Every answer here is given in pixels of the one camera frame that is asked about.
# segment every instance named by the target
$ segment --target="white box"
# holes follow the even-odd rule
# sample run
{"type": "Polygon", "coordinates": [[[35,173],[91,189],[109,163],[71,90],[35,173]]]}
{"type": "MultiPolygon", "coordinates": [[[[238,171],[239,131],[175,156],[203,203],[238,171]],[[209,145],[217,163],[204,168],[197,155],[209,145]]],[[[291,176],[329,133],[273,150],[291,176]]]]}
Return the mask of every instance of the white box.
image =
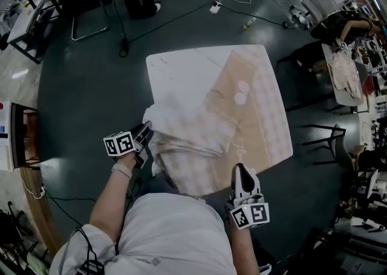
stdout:
{"type": "Polygon", "coordinates": [[[268,203],[241,204],[231,211],[231,216],[238,228],[256,228],[270,222],[268,203]]]}
{"type": "Polygon", "coordinates": [[[120,157],[135,150],[132,134],[119,132],[103,139],[108,156],[120,157]]]}

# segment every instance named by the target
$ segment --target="white sneaker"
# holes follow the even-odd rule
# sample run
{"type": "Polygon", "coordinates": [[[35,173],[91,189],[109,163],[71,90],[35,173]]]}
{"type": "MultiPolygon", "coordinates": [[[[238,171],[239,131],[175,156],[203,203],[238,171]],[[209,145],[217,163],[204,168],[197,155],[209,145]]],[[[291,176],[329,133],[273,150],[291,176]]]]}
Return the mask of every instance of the white sneaker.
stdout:
{"type": "Polygon", "coordinates": [[[157,13],[161,9],[161,4],[160,3],[155,3],[155,5],[157,7],[157,9],[156,9],[156,13],[157,13]]]}

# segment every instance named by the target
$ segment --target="bottle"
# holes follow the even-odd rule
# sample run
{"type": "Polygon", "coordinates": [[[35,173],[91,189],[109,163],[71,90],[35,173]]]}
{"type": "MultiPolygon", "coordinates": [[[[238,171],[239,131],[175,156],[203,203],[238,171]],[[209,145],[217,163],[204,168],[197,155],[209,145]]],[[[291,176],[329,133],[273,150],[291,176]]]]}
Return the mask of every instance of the bottle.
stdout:
{"type": "Polygon", "coordinates": [[[256,18],[255,18],[255,17],[251,18],[251,20],[249,20],[249,21],[243,26],[243,29],[245,29],[245,30],[249,29],[250,26],[251,26],[251,25],[253,24],[253,22],[255,22],[255,21],[256,21],[256,18]]]}

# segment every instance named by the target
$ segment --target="hand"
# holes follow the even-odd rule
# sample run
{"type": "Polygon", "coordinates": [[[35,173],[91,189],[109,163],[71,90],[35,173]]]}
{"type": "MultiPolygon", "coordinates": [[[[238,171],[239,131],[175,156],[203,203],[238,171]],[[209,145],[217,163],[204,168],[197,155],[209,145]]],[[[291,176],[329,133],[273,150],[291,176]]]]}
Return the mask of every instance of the hand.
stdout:
{"type": "Polygon", "coordinates": [[[343,40],[341,39],[341,38],[337,38],[336,39],[336,45],[338,46],[338,47],[340,47],[340,43],[343,43],[343,40]]]}
{"type": "Polygon", "coordinates": [[[136,155],[135,151],[125,154],[124,156],[119,157],[119,159],[117,160],[117,163],[122,164],[123,166],[132,170],[136,162],[134,158],[135,155],[136,155]]]}

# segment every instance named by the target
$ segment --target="floor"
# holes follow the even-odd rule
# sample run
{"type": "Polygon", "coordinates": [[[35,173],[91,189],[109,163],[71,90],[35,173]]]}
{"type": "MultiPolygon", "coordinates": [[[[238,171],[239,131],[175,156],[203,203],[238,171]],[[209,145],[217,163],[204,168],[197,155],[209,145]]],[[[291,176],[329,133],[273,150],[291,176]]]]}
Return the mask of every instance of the floor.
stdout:
{"type": "MultiPolygon", "coordinates": [[[[123,0],[117,0],[129,40],[205,4],[207,0],[161,1],[161,11],[154,18],[130,21],[123,0]]],[[[287,11],[274,2],[252,1],[250,5],[231,0],[223,3],[234,10],[264,16],[280,24],[290,23],[287,11]]],[[[113,164],[106,156],[102,138],[139,124],[145,109],[153,104],[145,64],[145,58],[150,54],[215,45],[262,44],[274,67],[286,108],[327,91],[320,87],[315,77],[295,64],[276,64],[280,58],[313,40],[308,31],[285,30],[261,20],[243,31],[242,26],[250,17],[225,8],[212,15],[209,8],[210,5],[203,7],[133,42],[126,58],[118,56],[122,33],[112,5],[107,8],[110,30],[78,43],[70,39],[70,21],[56,22],[55,36],[42,65],[37,98],[40,152],[44,161],[42,176],[49,195],[98,197],[113,164]]],[[[102,15],[99,10],[94,10],[81,16],[78,27],[80,31],[87,31],[100,24],[102,15]]],[[[31,85],[34,88],[40,68],[31,67],[36,74],[31,85]]],[[[30,71],[21,78],[26,79],[29,74],[30,71]]],[[[333,225],[343,170],[337,165],[312,166],[316,160],[331,160],[331,155],[324,149],[313,151],[313,146],[302,147],[301,143],[328,132],[300,128],[310,123],[328,126],[338,123],[347,128],[347,148],[357,145],[360,137],[357,116],[325,111],[332,106],[334,102],[327,101],[289,112],[294,155],[259,174],[262,191],[270,204],[271,222],[253,230],[252,234],[275,257],[279,267],[286,265],[296,254],[312,227],[325,229],[333,225]]],[[[149,173],[149,164],[142,173],[149,173]]],[[[228,193],[224,190],[208,199],[216,206],[228,193]]],[[[68,237],[76,223],[55,204],[51,202],[50,205],[60,233],[68,237]]],[[[88,222],[93,207],[89,201],[61,201],[60,205],[83,224],[88,222]]]]}

